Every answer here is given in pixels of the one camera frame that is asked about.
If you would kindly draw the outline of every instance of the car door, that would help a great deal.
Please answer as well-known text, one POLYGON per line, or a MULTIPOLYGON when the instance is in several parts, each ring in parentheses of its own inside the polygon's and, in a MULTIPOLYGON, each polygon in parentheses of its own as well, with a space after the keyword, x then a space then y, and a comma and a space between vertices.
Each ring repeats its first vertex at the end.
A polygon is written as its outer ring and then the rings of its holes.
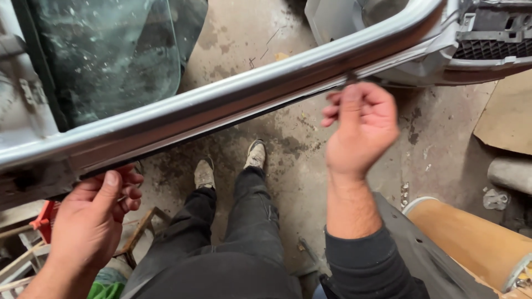
MULTIPOLYGON (((9 4, 0 1, 2 9, 9 4)), ((9 139, 0 148, 0 210, 60 196, 79 179, 339 88, 348 73, 364 78, 411 59, 404 51, 441 22, 444 6, 410 0, 397 15, 331 43, 66 132, 55 126, 42 87, 26 82, 10 104, 24 115, 0 132, 9 139)), ((9 24, 19 33, 16 20, 9 24)), ((16 58, 28 69, 25 55, 16 58)), ((2 93, 2 101, 10 96, 2 93)))

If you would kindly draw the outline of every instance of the metal panel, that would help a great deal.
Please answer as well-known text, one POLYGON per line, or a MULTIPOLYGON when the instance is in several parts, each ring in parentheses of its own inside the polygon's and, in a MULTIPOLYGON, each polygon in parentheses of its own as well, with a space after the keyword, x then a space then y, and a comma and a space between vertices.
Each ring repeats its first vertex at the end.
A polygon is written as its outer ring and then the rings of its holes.
MULTIPOLYGON (((441 0, 411 1, 398 15, 332 43, 32 145, 0 151, 0 170, 13 176, 24 166, 67 161, 75 180, 341 86, 346 71, 370 67, 415 46, 440 21, 441 0)), ((22 191, 4 200, 22 204, 40 199, 22 191)))

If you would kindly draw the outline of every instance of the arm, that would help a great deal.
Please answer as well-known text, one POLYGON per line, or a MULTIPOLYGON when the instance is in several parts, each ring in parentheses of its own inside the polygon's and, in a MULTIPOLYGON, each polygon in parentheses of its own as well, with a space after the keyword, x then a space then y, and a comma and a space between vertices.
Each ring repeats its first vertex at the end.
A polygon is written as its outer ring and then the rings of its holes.
POLYGON ((399 135, 393 97, 370 83, 329 95, 322 125, 337 119, 327 145, 326 255, 343 298, 426 298, 383 226, 365 180, 399 135))
POLYGON ((98 271, 112 258, 124 215, 137 210, 144 180, 133 165, 80 182, 63 200, 44 267, 19 299, 86 299, 98 271), (123 195, 126 198, 118 202, 123 195))

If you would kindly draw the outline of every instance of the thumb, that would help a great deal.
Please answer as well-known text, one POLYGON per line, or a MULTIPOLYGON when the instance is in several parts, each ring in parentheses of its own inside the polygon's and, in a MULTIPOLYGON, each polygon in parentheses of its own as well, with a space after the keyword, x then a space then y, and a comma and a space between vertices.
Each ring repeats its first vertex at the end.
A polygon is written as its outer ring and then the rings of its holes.
POLYGON ((360 126, 360 110, 362 109, 362 92, 355 84, 344 88, 340 100, 340 130, 356 131, 360 126))
POLYGON ((105 173, 102 188, 94 197, 93 204, 95 208, 103 213, 108 213, 113 210, 117 203, 118 197, 122 192, 122 177, 114 170, 109 170, 105 173))

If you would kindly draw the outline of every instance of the left hand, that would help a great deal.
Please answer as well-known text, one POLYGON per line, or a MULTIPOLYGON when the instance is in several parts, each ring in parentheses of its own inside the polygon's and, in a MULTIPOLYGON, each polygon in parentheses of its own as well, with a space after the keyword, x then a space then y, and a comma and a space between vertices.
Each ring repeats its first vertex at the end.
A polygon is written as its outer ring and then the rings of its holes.
POLYGON ((133 164, 80 182, 59 207, 48 262, 75 273, 97 273, 120 242, 124 215, 140 206, 133 164))

